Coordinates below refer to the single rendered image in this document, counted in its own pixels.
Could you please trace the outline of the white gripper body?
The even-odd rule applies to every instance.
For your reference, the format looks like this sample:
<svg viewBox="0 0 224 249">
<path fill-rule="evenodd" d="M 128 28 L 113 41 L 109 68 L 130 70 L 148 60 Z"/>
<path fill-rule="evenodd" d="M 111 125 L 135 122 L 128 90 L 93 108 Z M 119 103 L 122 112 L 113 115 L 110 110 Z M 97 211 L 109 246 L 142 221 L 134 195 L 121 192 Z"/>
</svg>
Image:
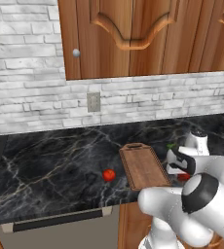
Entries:
<svg viewBox="0 0 224 249">
<path fill-rule="evenodd" d="M 168 174 L 182 173 L 182 157 L 177 149 L 169 149 L 167 153 Z"/>
</svg>

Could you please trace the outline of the wooden cutting board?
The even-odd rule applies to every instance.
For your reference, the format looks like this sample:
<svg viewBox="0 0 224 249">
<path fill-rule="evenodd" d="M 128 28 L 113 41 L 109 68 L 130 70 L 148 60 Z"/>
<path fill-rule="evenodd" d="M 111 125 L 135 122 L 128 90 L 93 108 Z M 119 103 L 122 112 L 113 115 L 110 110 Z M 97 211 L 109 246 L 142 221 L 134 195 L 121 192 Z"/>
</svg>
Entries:
<svg viewBox="0 0 224 249">
<path fill-rule="evenodd" d="M 120 157 L 133 191 L 170 186 L 170 180 L 150 146 L 143 143 L 126 144 L 120 149 Z"/>
</svg>

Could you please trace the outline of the red tomato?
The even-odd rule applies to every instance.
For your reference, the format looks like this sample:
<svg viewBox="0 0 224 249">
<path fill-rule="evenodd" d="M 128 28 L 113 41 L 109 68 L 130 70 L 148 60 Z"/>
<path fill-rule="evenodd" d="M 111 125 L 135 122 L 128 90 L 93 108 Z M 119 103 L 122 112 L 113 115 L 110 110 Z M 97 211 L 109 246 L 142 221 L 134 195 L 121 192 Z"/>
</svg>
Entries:
<svg viewBox="0 0 224 249">
<path fill-rule="evenodd" d="M 116 172 L 113 169 L 105 169 L 102 172 L 102 178 L 105 182 L 111 182 L 116 178 Z"/>
</svg>

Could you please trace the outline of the wooden base cupboard door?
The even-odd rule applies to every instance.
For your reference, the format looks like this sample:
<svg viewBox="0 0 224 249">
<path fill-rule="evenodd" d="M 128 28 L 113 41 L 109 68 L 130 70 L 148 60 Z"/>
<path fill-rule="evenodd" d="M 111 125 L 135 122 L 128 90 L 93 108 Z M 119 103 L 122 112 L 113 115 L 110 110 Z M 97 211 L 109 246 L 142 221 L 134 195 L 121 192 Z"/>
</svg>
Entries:
<svg viewBox="0 0 224 249">
<path fill-rule="evenodd" d="M 152 217 L 143 214 L 136 202 L 121 204 L 118 225 L 118 249 L 138 249 L 150 231 Z"/>
</svg>

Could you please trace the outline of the grey dishwasher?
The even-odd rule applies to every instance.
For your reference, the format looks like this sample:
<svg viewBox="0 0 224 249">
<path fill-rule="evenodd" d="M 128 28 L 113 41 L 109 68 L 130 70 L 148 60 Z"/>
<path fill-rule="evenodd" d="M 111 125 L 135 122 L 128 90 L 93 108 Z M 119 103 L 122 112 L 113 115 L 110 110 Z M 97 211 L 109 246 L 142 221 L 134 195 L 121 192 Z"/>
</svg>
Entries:
<svg viewBox="0 0 224 249">
<path fill-rule="evenodd" d="M 117 249 L 119 206 L 109 216 L 30 231 L 3 233 L 4 249 Z"/>
</svg>

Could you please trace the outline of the wooden cupboard door with knob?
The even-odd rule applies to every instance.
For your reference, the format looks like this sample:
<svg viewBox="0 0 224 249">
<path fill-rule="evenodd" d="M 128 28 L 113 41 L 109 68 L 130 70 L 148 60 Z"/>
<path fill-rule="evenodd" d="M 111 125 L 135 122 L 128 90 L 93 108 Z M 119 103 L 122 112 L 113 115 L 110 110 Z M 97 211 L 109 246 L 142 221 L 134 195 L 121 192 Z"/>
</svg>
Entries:
<svg viewBox="0 0 224 249">
<path fill-rule="evenodd" d="M 186 72 L 202 3 L 58 0 L 66 78 Z"/>
</svg>

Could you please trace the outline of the grey wall socket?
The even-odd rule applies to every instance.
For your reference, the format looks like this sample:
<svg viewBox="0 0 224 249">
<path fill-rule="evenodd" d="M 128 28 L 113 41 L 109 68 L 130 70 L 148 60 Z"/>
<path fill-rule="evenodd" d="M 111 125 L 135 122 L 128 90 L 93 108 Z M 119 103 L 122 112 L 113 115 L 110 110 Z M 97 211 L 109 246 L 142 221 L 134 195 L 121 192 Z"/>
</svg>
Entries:
<svg viewBox="0 0 224 249">
<path fill-rule="evenodd" d="M 88 103 L 89 112 L 99 112 L 100 111 L 100 93 L 89 92 L 87 94 L 87 103 Z"/>
</svg>

